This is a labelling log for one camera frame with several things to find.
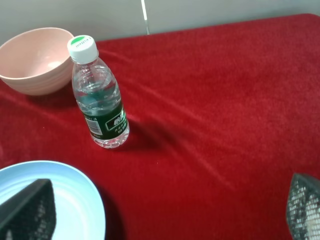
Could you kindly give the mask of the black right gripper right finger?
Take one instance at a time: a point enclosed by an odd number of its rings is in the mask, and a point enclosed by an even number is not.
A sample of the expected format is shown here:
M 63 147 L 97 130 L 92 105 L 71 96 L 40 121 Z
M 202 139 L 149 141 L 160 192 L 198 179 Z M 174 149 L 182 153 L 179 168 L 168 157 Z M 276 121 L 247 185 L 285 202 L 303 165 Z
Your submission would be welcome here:
M 292 176 L 286 222 L 294 240 L 320 239 L 320 180 L 305 174 Z

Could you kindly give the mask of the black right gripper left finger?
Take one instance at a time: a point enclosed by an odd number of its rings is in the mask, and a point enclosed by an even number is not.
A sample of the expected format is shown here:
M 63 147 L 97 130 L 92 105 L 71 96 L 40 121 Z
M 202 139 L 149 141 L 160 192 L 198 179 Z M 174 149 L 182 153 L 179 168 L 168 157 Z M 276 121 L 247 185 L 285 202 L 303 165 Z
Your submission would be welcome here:
M 0 205 L 2 240 L 51 240 L 57 224 L 52 182 L 37 179 Z

